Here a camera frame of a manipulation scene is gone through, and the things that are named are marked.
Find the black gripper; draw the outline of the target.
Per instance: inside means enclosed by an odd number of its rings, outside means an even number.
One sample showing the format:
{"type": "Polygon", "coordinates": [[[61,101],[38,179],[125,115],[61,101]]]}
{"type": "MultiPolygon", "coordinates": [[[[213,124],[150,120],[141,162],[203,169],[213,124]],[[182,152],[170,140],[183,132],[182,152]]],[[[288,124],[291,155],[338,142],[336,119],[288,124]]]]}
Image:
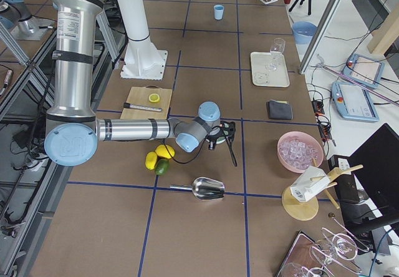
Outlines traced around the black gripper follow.
{"type": "Polygon", "coordinates": [[[228,146],[232,163],[235,167],[237,167],[238,163],[233,151],[235,132],[236,132],[235,122],[227,122],[222,120],[220,125],[215,129],[213,129],[213,131],[211,131],[211,133],[206,136],[206,140],[209,142],[208,145],[209,150],[214,150],[218,144],[225,142],[228,146]]]}

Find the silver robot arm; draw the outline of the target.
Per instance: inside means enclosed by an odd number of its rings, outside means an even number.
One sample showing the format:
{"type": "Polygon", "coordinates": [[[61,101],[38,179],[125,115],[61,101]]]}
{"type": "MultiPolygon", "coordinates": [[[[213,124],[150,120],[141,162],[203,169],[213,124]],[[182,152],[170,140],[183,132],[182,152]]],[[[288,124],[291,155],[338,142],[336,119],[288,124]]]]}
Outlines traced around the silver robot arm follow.
{"type": "MultiPolygon", "coordinates": [[[[93,51],[97,18],[104,0],[52,0],[57,7],[54,104],[46,113],[44,148],[62,166],[88,161],[100,141],[173,138],[185,152],[232,144],[235,125],[220,119],[214,102],[203,102],[191,122],[178,119],[98,119],[91,108],[93,51]]],[[[167,51],[151,42],[143,0],[117,0],[127,33],[122,77],[160,80],[167,51]]]]}

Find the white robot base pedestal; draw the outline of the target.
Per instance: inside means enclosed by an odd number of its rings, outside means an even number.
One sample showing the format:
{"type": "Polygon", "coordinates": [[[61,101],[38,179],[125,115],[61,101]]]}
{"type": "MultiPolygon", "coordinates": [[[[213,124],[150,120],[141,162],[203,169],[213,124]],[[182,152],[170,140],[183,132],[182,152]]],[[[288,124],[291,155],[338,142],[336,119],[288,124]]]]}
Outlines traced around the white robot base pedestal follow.
{"type": "Polygon", "coordinates": [[[117,0],[128,44],[121,77],[162,80],[167,51],[158,50],[150,39],[143,0],[117,0]]]}

